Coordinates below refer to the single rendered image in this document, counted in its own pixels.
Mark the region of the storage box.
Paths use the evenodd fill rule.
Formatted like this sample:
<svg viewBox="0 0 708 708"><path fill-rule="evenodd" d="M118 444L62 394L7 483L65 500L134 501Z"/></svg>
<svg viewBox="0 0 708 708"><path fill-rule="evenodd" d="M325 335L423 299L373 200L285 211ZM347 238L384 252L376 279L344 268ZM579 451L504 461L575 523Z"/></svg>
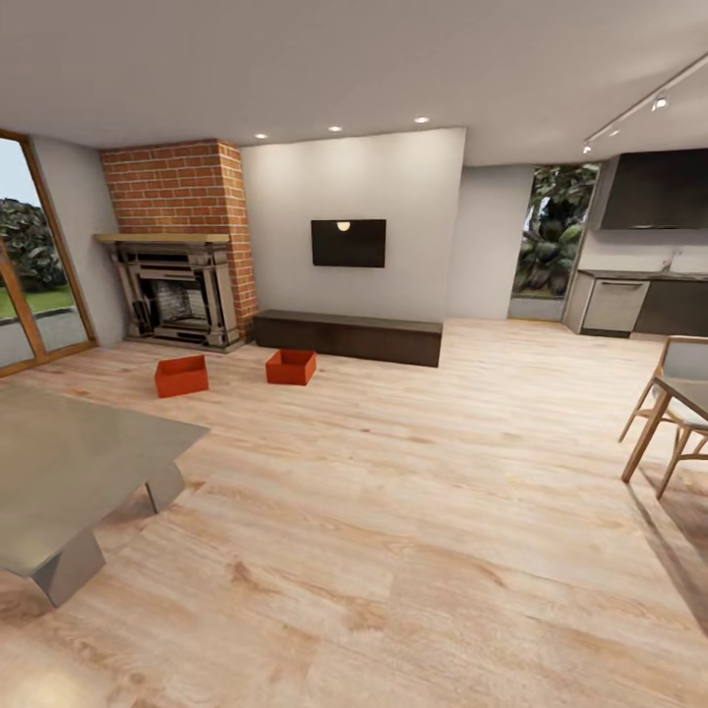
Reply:
<svg viewBox="0 0 708 708"><path fill-rule="evenodd" d="M154 373L159 398L208 390L204 355L160 361Z"/></svg>
<svg viewBox="0 0 708 708"><path fill-rule="evenodd" d="M279 348L266 367L266 382L306 385L316 372L316 351Z"/></svg>

